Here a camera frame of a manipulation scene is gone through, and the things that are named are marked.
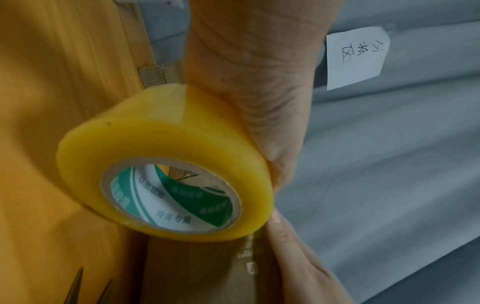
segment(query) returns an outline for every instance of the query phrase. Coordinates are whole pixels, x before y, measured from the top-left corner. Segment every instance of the scissors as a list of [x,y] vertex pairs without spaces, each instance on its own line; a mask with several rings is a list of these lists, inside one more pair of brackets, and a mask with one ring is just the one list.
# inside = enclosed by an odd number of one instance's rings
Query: scissors
[[[79,293],[80,293],[80,284],[82,283],[82,275],[84,273],[84,268],[80,268],[76,273],[75,280],[70,287],[70,291],[68,292],[65,302],[63,304],[77,304],[79,300]],[[108,282],[103,293],[101,294],[100,299],[96,304],[108,304],[110,298],[110,292],[112,288],[112,280]]]

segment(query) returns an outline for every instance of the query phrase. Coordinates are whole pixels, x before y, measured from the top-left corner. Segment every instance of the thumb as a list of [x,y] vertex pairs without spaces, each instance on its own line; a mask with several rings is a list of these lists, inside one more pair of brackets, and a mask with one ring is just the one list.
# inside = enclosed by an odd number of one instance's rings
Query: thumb
[[266,234],[282,272],[292,273],[309,264],[295,235],[284,225],[277,209],[266,223]]

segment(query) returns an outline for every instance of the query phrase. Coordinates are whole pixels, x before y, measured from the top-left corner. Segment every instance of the white paper sign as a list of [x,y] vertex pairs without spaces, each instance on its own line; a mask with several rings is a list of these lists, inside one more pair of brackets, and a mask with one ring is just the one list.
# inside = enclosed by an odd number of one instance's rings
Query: white paper sign
[[389,47],[381,27],[327,35],[327,91],[380,75]]

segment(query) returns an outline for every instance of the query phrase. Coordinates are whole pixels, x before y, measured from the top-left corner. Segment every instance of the hand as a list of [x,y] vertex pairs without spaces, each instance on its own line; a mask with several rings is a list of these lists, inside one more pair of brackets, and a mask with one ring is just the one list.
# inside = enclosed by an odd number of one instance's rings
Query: hand
[[266,232],[280,265],[285,304],[353,304],[337,278],[275,210]]
[[275,190],[293,177],[322,41],[341,0],[190,0],[188,84],[238,108]]

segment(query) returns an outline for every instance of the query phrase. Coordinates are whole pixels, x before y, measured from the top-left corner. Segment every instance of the yellow transparent tape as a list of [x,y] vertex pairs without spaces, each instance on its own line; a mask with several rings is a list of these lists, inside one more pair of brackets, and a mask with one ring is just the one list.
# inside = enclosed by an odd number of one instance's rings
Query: yellow transparent tape
[[[259,229],[274,205],[267,162],[238,113],[186,85],[125,100],[68,132],[56,157],[84,204],[149,235],[231,240]],[[169,177],[169,166],[184,174]]]

